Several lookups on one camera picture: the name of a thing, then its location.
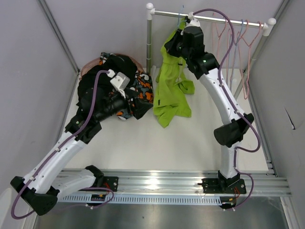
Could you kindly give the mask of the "black shorts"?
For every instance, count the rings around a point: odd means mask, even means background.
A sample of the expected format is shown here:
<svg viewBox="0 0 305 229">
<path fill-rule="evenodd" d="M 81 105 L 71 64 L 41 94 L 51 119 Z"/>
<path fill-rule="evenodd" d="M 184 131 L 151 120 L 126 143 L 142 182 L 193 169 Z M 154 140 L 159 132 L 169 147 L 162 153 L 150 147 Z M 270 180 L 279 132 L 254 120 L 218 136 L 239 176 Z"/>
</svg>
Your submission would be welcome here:
<svg viewBox="0 0 305 229">
<path fill-rule="evenodd" d="M 138 84 L 136 79 L 138 67 L 136 63 L 129 56 L 103 52 L 100 63 L 93 66 L 80 80 L 78 86 L 78 112 L 88 113 L 90 111 L 93 88 L 98 73 L 101 74 L 97 83 L 94 112 L 101 112 L 111 106 L 117 106 L 118 112 L 126 109 L 127 112 L 134 113 L 140 109 L 141 100 L 135 91 Z M 130 79 L 124 89 L 126 97 L 123 97 L 111 84 L 111 80 L 118 73 L 122 73 Z"/>
</svg>

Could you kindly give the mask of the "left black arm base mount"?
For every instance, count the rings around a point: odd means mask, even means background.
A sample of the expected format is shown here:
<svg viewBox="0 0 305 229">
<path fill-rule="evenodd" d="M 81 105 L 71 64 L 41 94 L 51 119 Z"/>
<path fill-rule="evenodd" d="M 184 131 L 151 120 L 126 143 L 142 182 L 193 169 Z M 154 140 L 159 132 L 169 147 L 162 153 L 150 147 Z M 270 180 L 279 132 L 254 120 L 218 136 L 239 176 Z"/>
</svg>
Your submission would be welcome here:
<svg viewBox="0 0 305 229">
<path fill-rule="evenodd" d="M 73 183 L 76 186 L 76 190 L 106 190 L 116 192 L 118 188 L 118 177 L 95 177 L 82 175 L 77 177 Z"/>
</svg>

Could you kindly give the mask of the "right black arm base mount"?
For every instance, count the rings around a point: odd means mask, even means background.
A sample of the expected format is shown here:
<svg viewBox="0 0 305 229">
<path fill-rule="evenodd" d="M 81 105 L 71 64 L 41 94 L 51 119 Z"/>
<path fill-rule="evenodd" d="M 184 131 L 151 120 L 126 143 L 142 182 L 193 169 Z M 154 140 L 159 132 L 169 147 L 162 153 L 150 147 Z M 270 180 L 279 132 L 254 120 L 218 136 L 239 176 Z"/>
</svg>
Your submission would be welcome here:
<svg viewBox="0 0 305 229">
<path fill-rule="evenodd" d="M 225 178 L 203 178 L 197 185 L 203 188 L 205 194 L 234 194 L 239 191 L 240 194 L 246 194 L 245 182 L 239 176 Z"/>
</svg>

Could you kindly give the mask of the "camouflage patterned shorts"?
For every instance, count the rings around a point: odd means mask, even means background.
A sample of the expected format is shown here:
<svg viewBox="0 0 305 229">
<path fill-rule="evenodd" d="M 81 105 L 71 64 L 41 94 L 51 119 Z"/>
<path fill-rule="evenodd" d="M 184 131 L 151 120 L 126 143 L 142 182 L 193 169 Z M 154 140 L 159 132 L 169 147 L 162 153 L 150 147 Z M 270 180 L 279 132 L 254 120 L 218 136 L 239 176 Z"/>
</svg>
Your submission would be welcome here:
<svg viewBox="0 0 305 229">
<path fill-rule="evenodd" d="M 153 104 L 154 95 L 151 76 L 145 71 L 138 71 L 137 66 L 129 57 L 124 55 L 109 55 L 104 58 L 104 63 L 100 66 L 125 74 L 130 78 L 125 92 L 136 92 L 141 99 Z M 116 115 L 122 120 L 133 117 L 128 107 L 118 111 Z"/>
</svg>

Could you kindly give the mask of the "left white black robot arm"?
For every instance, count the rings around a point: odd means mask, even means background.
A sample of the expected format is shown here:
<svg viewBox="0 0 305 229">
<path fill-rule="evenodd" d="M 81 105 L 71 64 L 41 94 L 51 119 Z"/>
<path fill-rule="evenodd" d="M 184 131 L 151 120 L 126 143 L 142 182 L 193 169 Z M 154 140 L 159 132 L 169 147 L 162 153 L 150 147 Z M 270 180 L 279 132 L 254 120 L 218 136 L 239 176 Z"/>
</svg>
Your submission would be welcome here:
<svg viewBox="0 0 305 229">
<path fill-rule="evenodd" d="M 89 87 L 78 92 L 77 113 L 65 127 L 55 146 L 45 158 L 23 177 L 15 176 L 10 184 L 17 191 L 11 215 L 15 215 L 18 200 L 23 199 L 34 213 L 43 216 L 58 200 L 83 190 L 115 192 L 107 187 L 104 173 L 93 165 L 61 181 L 57 176 L 68 162 L 101 131 L 101 121 L 113 116 L 142 118 L 153 106 L 153 93 L 134 86 L 122 91 Z"/>
</svg>

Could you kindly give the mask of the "pink hanger with black shorts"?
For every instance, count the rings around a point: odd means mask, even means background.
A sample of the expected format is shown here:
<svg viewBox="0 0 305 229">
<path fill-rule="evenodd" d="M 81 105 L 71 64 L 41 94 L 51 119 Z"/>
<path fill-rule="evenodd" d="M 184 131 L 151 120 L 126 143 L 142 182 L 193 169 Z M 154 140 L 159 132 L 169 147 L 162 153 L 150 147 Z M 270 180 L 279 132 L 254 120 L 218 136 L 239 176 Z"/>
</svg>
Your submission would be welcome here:
<svg viewBox="0 0 305 229">
<path fill-rule="evenodd" d="M 227 51 L 227 25 L 227 23 L 212 23 L 212 52 L 219 61 Z"/>
</svg>

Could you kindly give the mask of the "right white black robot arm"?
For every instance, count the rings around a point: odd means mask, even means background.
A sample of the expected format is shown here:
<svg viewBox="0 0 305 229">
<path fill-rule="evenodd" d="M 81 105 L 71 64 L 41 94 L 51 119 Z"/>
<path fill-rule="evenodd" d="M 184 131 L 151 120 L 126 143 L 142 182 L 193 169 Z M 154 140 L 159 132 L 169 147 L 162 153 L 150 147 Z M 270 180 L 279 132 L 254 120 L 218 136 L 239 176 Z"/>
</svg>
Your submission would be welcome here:
<svg viewBox="0 0 305 229">
<path fill-rule="evenodd" d="M 206 88 L 220 113 L 223 124 L 213 134 L 222 153 L 217 185 L 226 193 L 234 188 L 234 180 L 239 178 L 235 169 L 234 150 L 240 145 L 254 117 L 246 114 L 238 105 L 223 79 L 217 59 L 212 53 L 205 51 L 203 39 L 204 34 L 200 27 L 187 26 L 178 29 L 164 47 L 169 55 L 186 61 L 188 70 Z"/>
</svg>

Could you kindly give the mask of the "lime green shorts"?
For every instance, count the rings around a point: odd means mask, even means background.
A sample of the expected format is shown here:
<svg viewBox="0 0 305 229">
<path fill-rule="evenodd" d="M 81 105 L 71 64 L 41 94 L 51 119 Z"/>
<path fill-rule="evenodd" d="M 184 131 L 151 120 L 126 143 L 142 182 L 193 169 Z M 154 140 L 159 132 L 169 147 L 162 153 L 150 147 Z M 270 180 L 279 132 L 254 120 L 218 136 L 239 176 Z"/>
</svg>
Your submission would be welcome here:
<svg viewBox="0 0 305 229">
<path fill-rule="evenodd" d="M 183 58 L 169 55 L 164 46 L 161 47 L 161 55 L 163 62 L 156 77 L 153 114 L 158 123 L 166 128 L 175 116 L 192 116 L 186 95 L 194 94 L 195 86 L 183 72 L 186 66 Z"/>
</svg>

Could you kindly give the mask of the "light blue hanger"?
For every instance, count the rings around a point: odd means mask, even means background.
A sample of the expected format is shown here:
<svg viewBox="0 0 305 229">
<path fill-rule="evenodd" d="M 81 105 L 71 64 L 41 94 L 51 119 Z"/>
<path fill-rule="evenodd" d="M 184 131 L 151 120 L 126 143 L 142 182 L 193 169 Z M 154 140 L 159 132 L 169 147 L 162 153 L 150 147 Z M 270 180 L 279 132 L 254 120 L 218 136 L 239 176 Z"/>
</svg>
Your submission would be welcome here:
<svg viewBox="0 0 305 229">
<path fill-rule="evenodd" d="M 178 29 L 184 28 L 185 25 L 186 25 L 185 17 L 182 16 L 183 12 L 184 12 L 184 5 L 181 6 L 181 8 L 178 12 L 178 21 L 177 21 L 177 28 Z"/>
</svg>

